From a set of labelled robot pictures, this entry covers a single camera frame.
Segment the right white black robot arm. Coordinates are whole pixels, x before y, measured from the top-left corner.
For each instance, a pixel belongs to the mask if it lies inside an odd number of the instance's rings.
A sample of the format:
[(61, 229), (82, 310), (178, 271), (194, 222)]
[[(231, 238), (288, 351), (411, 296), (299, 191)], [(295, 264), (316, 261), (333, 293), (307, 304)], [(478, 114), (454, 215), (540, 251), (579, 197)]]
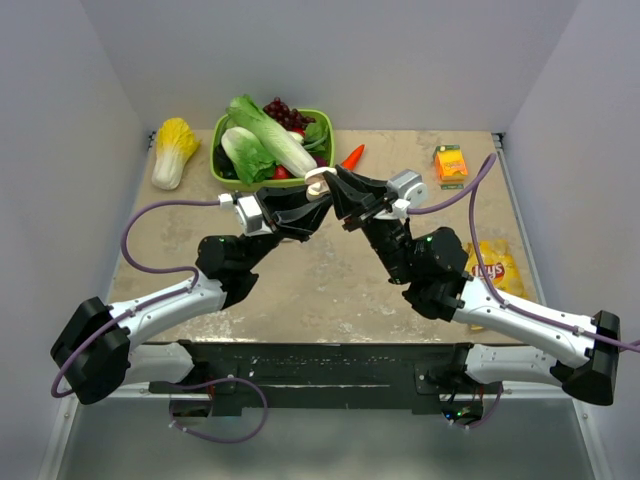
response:
[(336, 167), (322, 177), (344, 229), (364, 233), (390, 283), (405, 286), (403, 297), (419, 315), (482, 326), (519, 341), (503, 353), (474, 346), (466, 358), (450, 363), (445, 379), (452, 390), (466, 393), (501, 381), (546, 383), (577, 400), (612, 405), (616, 315), (570, 314), (499, 293), (488, 274), (466, 271), (468, 255), (449, 227), (413, 237), (407, 215), (425, 200), (427, 187), (412, 170), (375, 180)]

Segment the pink earbud charging case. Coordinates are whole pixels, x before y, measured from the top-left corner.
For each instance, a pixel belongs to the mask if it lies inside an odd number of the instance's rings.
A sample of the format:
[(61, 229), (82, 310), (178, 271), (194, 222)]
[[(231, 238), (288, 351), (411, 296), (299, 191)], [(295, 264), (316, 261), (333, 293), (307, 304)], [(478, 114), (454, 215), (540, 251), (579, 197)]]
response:
[(304, 183), (306, 185), (306, 198), (309, 202), (330, 193), (324, 174), (334, 172), (335, 170), (331, 167), (319, 167), (306, 173)]

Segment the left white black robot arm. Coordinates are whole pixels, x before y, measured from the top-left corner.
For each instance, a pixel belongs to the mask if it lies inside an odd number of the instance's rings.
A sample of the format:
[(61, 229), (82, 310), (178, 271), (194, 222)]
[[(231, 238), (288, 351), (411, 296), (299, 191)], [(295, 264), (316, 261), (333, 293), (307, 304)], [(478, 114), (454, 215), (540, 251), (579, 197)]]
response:
[(53, 397), (75, 395), (90, 405), (123, 385), (145, 381), (200, 390), (207, 380), (205, 365), (178, 343), (158, 346), (150, 339), (244, 301), (258, 281), (254, 267), (285, 239), (309, 240), (332, 201), (327, 194), (311, 198), (305, 187), (294, 187), (222, 194), (209, 204), (233, 210), (242, 234), (201, 240), (195, 264), (177, 269), (187, 279), (173, 286), (112, 304), (98, 297), (83, 301), (50, 351), (58, 367)]

